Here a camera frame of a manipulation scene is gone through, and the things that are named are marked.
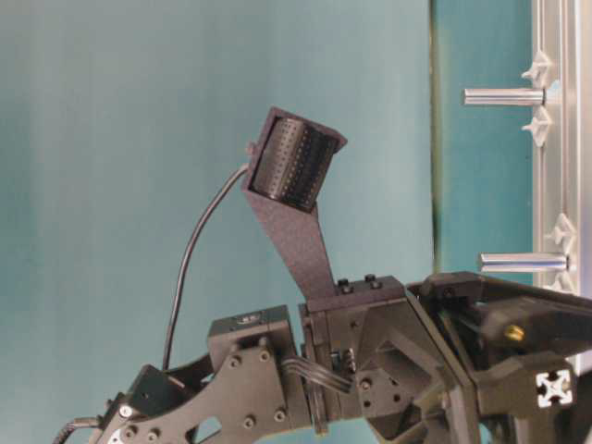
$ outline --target cylindrical speaker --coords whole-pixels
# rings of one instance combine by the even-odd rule
[[[296,118],[276,120],[261,153],[251,189],[311,212],[339,139]]]

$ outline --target screw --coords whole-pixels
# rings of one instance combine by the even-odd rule
[[[372,387],[372,381],[370,379],[362,379],[362,382],[360,383],[360,389],[362,389],[363,391],[367,391]]]
[[[232,356],[230,361],[228,361],[228,366],[230,368],[237,368],[241,366],[241,358],[239,356]]]
[[[127,439],[133,439],[136,436],[136,433],[138,433],[138,428],[135,425],[130,425],[124,430],[123,436]]]
[[[150,432],[148,432],[148,435],[146,435],[148,442],[156,442],[158,437],[160,437],[160,430],[157,428],[153,428]]]
[[[456,293],[454,292],[453,289],[448,288],[448,289],[444,289],[444,291],[442,291],[442,297],[444,299],[450,299],[450,298],[453,298],[454,296],[456,296]]]
[[[522,330],[520,327],[511,325],[506,327],[504,335],[509,340],[515,340],[516,342],[520,342],[524,339],[525,333],[524,330]]]
[[[242,421],[242,426],[247,430],[251,430],[253,427],[255,427],[255,424],[257,424],[255,421],[255,417],[250,415],[244,418],[244,420]]]
[[[263,350],[261,351],[261,353],[259,353],[259,361],[261,361],[262,363],[266,363],[267,361],[269,361],[269,358],[269,351]]]
[[[274,413],[274,419],[277,423],[283,423],[286,421],[286,411],[284,409],[277,409]]]
[[[119,407],[119,415],[122,418],[129,418],[132,413],[133,410],[128,406],[128,404],[123,404],[121,407]]]

